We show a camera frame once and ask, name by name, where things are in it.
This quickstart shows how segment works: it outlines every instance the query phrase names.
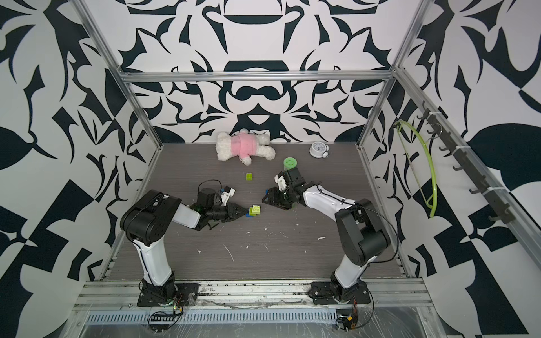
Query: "aluminum frame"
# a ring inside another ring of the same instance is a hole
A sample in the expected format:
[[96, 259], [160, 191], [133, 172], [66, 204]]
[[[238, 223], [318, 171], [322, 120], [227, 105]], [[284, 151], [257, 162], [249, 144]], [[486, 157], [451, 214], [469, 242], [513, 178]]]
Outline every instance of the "aluminum frame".
[[131, 104], [131, 107], [133, 108], [134, 113], [139, 119], [139, 121], [141, 121], [141, 124], [143, 125], [144, 130], [147, 132], [147, 135], [157, 147], [161, 147], [162, 141], [160, 140], [160, 137], [156, 133], [156, 130], [150, 123], [147, 113], [139, 104], [139, 101], [131, 90], [129, 84], [124, 83], [124, 81], [120, 77], [120, 73], [118, 71], [118, 63], [113, 56], [113, 53], [111, 52], [111, 48], [107, 45], [107, 42], [105, 41], [103, 34], [97, 26], [96, 21], [94, 20], [89, 8], [87, 7], [87, 4], [84, 2], [84, 0], [69, 0], [69, 2], [73, 6], [79, 19], [81, 19], [81, 23], [85, 31], [87, 31], [88, 36], [96, 45], [96, 49], [100, 53], [102, 59], [105, 61], [105, 65], [111, 72], [111, 75], [115, 79], [115, 82], [120, 88], [120, 91], [122, 92], [122, 94], [124, 94], [126, 100], [128, 100], [128, 102]]
[[[419, 2], [419, 5], [417, 6], [417, 9], [415, 10], [415, 15], [413, 16], [410, 26], [408, 27], [406, 31], [407, 33], [404, 36], [404, 39], [402, 40], [402, 44], [400, 45], [400, 48], [398, 49], [397, 57], [394, 59], [393, 64], [391, 65], [391, 75], [393, 74], [393, 71], [397, 67], [402, 66], [402, 63], [404, 62], [404, 60], [406, 59], [406, 56], [411, 50], [411, 46], [413, 45], [413, 42], [419, 35], [419, 32], [421, 32], [421, 28], [423, 27], [423, 21], [426, 17], [426, 14], [428, 13], [430, 6], [433, 3], [434, 3], [434, 0], [421, 0]], [[378, 116], [381, 113], [381, 109], [383, 108], [385, 101], [389, 97], [389, 94], [391, 93], [391, 89], [393, 88], [393, 86], [394, 86], [394, 77], [392, 76], [390, 80], [386, 81], [384, 87], [379, 92], [376, 103], [372, 107], [372, 110], [370, 110], [370, 112], [368, 113], [368, 120], [366, 121], [366, 124], [362, 129], [361, 135], [359, 135], [357, 144], [362, 146], [362, 144], [364, 143], [364, 141], [370, 134], [370, 131], [372, 130], [372, 127], [374, 126], [375, 120], [378, 119]]]
[[[158, 157], [160, 157], [162, 150], [163, 150], [163, 147], [159, 147], [154, 152], [154, 155], [152, 156], [152, 159], [150, 160], [148, 164], [147, 172], [145, 173], [143, 177], [143, 181], [141, 182], [141, 185], [139, 186], [139, 189], [137, 190], [137, 195], [135, 195], [134, 201], [138, 201], [139, 198], [143, 197], [144, 193], [147, 192], [148, 182], [150, 181], [150, 177], [152, 176], [152, 173], [154, 172], [154, 169], [156, 168]], [[102, 281], [104, 278], [108, 276], [107, 272], [109, 268], [113, 267], [114, 260], [116, 259], [118, 250], [120, 250], [122, 242], [124, 241], [125, 236], [123, 236], [123, 234], [124, 234], [124, 231], [120, 230], [120, 232], [116, 236], [115, 241], [113, 242], [113, 245], [111, 246], [111, 250], [109, 250], [107, 257], [104, 260], [104, 264], [102, 265], [102, 269], [100, 271], [100, 274], [97, 280]]]
[[213, 71], [213, 72], [121, 72], [132, 82], [178, 81], [307, 81], [390, 79], [390, 70], [306, 70], [306, 71]]
[[410, 53], [411, 46], [413, 42], [421, 32], [423, 27], [423, 21], [425, 20], [426, 14], [428, 13], [429, 8], [434, 3], [435, 0], [421, 0], [415, 11], [415, 16], [413, 17], [410, 26], [407, 29], [407, 33], [404, 36], [402, 45], [398, 50], [397, 57], [394, 59], [394, 62], [391, 66], [391, 71], [396, 67], [402, 66], [402, 63], [406, 59], [407, 55]]
[[[404, 87], [406, 93], [411, 97], [412, 101], [421, 111], [428, 109], [430, 112], [440, 112], [436, 105], [419, 88], [406, 70], [401, 67], [397, 67], [395, 70], [393, 70], [393, 76], [402, 85], [402, 87]], [[509, 222], [507, 227], [517, 238], [528, 255], [532, 258], [537, 267], [541, 269], [541, 229], [535, 224], [533, 219], [520, 206], [510, 192], [498, 181], [490, 169], [481, 161], [479, 156], [477, 156], [477, 154], [468, 147], [468, 143], [466, 143], [466, 141], [460, 136], [449, 121], [442, 114], [435, 114], [435, 116], [443, 130], [447, 130], [451, 133], [451, 137], [457, 145], [467, 147], [462, 149], [466, 153], [466, 156], [468, 156], [468, 158], [472, 161], [476, 169], [485, 176], [486, 183], [491, 188], [497, 188], [493, 191], [505, 203], [509, 204], [509, 210], [511, 213], [513, 213], [516, 219]]]
[[378, 98], [376, 99], [374, 106], [368, 113], [368, 119], [366, 120], [365, 126], [362, 128], [361, 135], [359, 135], [359, 139], [357, 140], [357, 144], [363, 144], [368, 135], [370, 135], [370, 130], [372, 130], [372, 128], [374, 127], [374, 124], [378, 119], [379, 114], [381, 113], [381, 109], [383, 108], [385, 101], [387, 100], [389, 94], [391, 93], [391, 90], [393, 89], [395, 81], [396, 80], [392, 78], [385, 81], [385, 83], [383, 84], [383, 87], [378, 94]]
[[[381, 198], [381, 195], [379, 193], [378, 185], [376, 184], [374, 180], [374, 175], [372, 174], [372, 170], [370, 169], [370, 160], [368, 159], [368, 156], [366, 155], [364, 148], [358, 147], [357, 150], [359, 151], [359, 156], [361, 157], [361, 163], [363, 167], [365, 168], [368, 184], [370, 185], [370, 189], [372, 190], [372, 193], [374, 194], [374, 199], [377, 205], [377, 209], [388, 220], [390, 220], [392, 217], [389, 217], [387, 208], [385, 208], [385, 204], [383, 203], [383, 199]], [[389, 234], [389, 238], [391, 239], [391, 245], [396, 250], [397, 246], [399, 246], [399, 243], [397, 242], [397, 237], [395, 236], [393, 229], [390, 228], [391, 225], [387, 223], [385, 220], [382, 220], [382, 221], [383, 221], [383, 224], [385, 225], [385, 229], [387, 230], [387, 233]], [[397, 254], [398, 254], [398, 257], [400, 258], [400, 261], [402, 262], [402, 268], [404, 269], [404, 273], [406, 274], [406, 277], [410, 278], [411, 276], [414, 276], [415, 274], [413, 273], [412, 267], [408, 263], [407, 255], [404, 253], [402, 246], [398, 247]]]
[[[223, 308], [295, 308], [350, 307], [351, 304], [316, 306], [307, 296], [310, 283], [329, 280], [229, 280], [184, 281], [199, 283], [199, 295], [190, 309]], [[363, 279], [368, 285], [376, 307], [431, 307], [432, 299], [422, 279], [381, 278]], [[87, 282], [75, 302], [74, 311], [92, 310], [167, 310], [172, 307], [137, 307], [139, 281]]]

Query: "alarm clock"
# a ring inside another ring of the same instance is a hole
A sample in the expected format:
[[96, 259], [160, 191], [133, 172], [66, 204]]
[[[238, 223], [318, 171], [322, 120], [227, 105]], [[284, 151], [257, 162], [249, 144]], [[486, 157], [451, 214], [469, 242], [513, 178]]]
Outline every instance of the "alarm clock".
[[310, 146], [310, 155], [315, 158], [327, 157], [329, 156], [329, 146], [323, 142], [314, 142], [312, 143], [312, 146]]

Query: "white debris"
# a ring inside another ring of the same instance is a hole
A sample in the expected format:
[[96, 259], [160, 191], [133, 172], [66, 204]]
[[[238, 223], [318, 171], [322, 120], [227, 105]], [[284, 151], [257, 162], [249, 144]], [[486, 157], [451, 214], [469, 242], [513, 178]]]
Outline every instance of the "white debris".
[[229, 255], [231, 256], [231, 259], [233, 260], [233, 262], [235, 261], [235, 259], [233, 258], [233, 255], [231, 254], [231, 251], [229, 251], [229, 249], [226, 247], [225, 244], [223, 244], [223, 247], [227, 250], [227, 252], [229, 252]]

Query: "wire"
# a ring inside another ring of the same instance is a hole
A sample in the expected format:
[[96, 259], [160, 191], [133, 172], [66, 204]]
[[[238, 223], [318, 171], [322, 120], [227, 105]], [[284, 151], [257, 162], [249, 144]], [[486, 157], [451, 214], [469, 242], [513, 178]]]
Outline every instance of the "wire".
[[203, 182], [199, 183], [199, 185], [197, 186], [197, 192], [198, 193], [200, 192], [199, 188], [201, 188], [201, 185], [203, 183], [207, 183], [207, 182], [210, 182], [210, 181], [216, 181], [216, 182], [218, 182], [220, 184], [220, 191], [218, 192], [218, 194], [216, 196], [216, 203], [222, 204], [222, 196], [221, 196], [222, 195], [222, 182], [220, 182], [220, 180], [211, 179], [211, 180], [206, 180], [206, 181], [203, 181]]
[[[430, 168], [430, 175], [432, 179], [432, 196], [428, 198], [428, 200], [425, 197], [425, 194], [423, 192], [423, 189], [421, 188], [421, 185], [419, 183], [419, 180], [417, 179], [417, 175], [415, 174], [415, 171], [413, 170], [413, 164], [411, 163], [410, 156], [407, 153], [406, 145], [404, 144], [404, 141], [402, 140], [402, 136], [400, 131], [402, 131], [402, 127], [406, 126], [411, 129], [411, 131], [416, 135], [417, 139], [423, 146], [423, 150], [425, 151], [426, 159], [428, 160], [428, 166]], [[432, 156], [430, 156], [430, 151], [428, 150], [425, 140], [423, 137], [419, 134], [416, 128], [414, 128], [411, 124], [409, 124], [407, 121], [404, 120], [398, 120], [393, 124], [393, 127], [397, 126], [397, 134], [398, 138], [400, 139], [400, 143], [402, 143], [402, 147], [404, 148], [404, 152], [406, 153], [406, 158], [410, 163], [411, 170], [413, 172], [413, 176], [415, 177], [415, 180], [417, 181], [417, 186], [419, 187], [419, 190], [421, 191], [421, 195], [423, 196], [423, 200], [425, 201], [426, 206], [431, 210], [430, 211], [430, 218], [434, 218], [434, 215], [436, 214], [436, 207], [438, 206], [438, 185], [436, 183], [436, 170], [434, 169], [434, 163], [432, 163]]]
[[[182, 299], [182, 294], [179, 293], [179, 295], [180, 295], [179, 299], [175, 302], [175, 306], [173, 306], [173, 318], [176, 317], [176, 320], [175, 320], [175, 322], [173, 324], [171, 324], [168, 327], [166, 327], [165, 329], [161, 330], [161, 332], [163, 332], [165, 330], [168, 330], [171, 327], [173, 327], [173, 325], [175, 325], [179, 321], [180, 317], [184, 314], [184, 308], [182, 306], [180, 307], [180, 312], [175, 314], [175, 309], [177, 309], [179, 307], [179, 302]], [[147, 320], [147, 325], [148, 325], [149, 329], [151, 329], [151, 327], [150, 327], [150, 319], [152, 317], [171, 317], [171, 315], [168, 315], [163, 311], [156, 311], [155, 313], [151, 314], [148, 317], [148, 320]]]
[[349, 206], [354, 206], [354, 207], [363, 208], [363, 209], [365, 209], [365, 210], [368, 210], [368, 211], [371, 211], [371, 212], [373, 212], [373, 213], [376, 213], [376, 214], [378, 214], [381, 218], [383, 218], [385, 221], [387, 221], [387, 223], [389, 223], [389, 225], [391, 226], [391, 229], [393, 229], [394, 234], [395, 234], [396, 237], [397, 237], [397, 248], [396, 248], [396, 250], [394, 251], [394, 254], [393, 254], [393, 256], [392, 256], [390, 259], [384, 260], [384, 261], [374, 261], [374, 262], [372, 262], [372, 263], [386, 263], [386, 262], [390, 262], [390, 261], [392, 261], [392, 260], [395, 259], [395, 257], [396, 257], [397, 254], [398, 254], [398, 247], [400, 246], [400, 241], [399, 241], [399, 238], [398, 238], [398, 232], [395, 230], [395, 228], [394, 228], [393, 224], [391, 223], [391, 221], [389, 221], [389, 220], [388, 220], [384, 215], [382, 215], [381, 213], [379, 213], [379, 212], [377, 212], [377, 211], [375, 211], [375, 210], [373, 210], [373, 209], [363, 207], [360, 203], [355, 202], [355, 204], [351, 204], [351, 203], [349, 203], [349, 202], [346, 202], [346, 200], [344, 200], [344, 199], [341, 200], [341, 199], [336, 198], [336, 197], [334, 197], [334, 196], [332, 196], [332, 195], [325, 194], [325, 193], [323, 192], [323, 187], [319, 188], [319, 184], [316, 184], [316, 188], [317, 188], [317, 190], [319, 191], [320, 194], [323, 194], [323, 195], [325, 195], [325, 196], [332, 197], [332, 198], [334, 198], [335, 200], [341, 202], [342, 204], [348, 204]]
[[374, 296], [372, 296], [372, 293], [370, 292], [368, 288], [366, 289], [368, 290], [368, 294], [370, 295], [370, 300], [372, 301], [372, 312], [370, 312], [370, 317], [368, 317], [368, 320], [364, 324], [356, 326], [355, 327], [356, 329], [367, 326], [368, 323], [370, 323], [370, 320], [372, 320], [372, 316], [374, 315], [374, 311], [375, 311]]
[[[375, 311], [375, 304], [374, 304], [374, 296], [372, 296], [372, 293], [370, 292], [370, 290], [368, 290], [368, 294], [370, 295], [370, 301], [372, 302], [372, 311], [370, 312], [370, 317], [368, 317], [368, 319], [366, 320], [366, 322], [364, 322], [363, 324], [361, 325], [357, 325], [355, 326], [355, 328], [351, 329], [351, 330], [355, 330], [355, 329], [360, 329], [361, 327], [364, 327], [364, 326], [367, 326], [368, 323], [370, 323], [370, 321], [372, 320], [372, 317], [374, 316], [374, 311]], [[355, 298], [353, 298], [353, 301], [354, 301], [354, 306], [353, 306], [353, 314], [357, 314], [357, 301], [355, 300]], [[334, 321], [334, 325], [336, 325], [336, 327], [340, 330], [344, 330], [344, 331], [347, 331], [346, 329], [344, 328], [341, 328], [338, 324], [344, 324], [346, 323], [349, 319], [347, 319], [348, 316], [339, 316], [336, 318], [336, 320]]]

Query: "clock face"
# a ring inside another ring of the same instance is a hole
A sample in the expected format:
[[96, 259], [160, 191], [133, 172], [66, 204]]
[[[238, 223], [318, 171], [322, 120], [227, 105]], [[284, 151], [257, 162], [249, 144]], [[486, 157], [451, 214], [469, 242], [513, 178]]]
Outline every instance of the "clock face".
[[326, 151], [327, 147], [321, 142], [315, 142], [312, 144], [312, 148], [316, 151]]

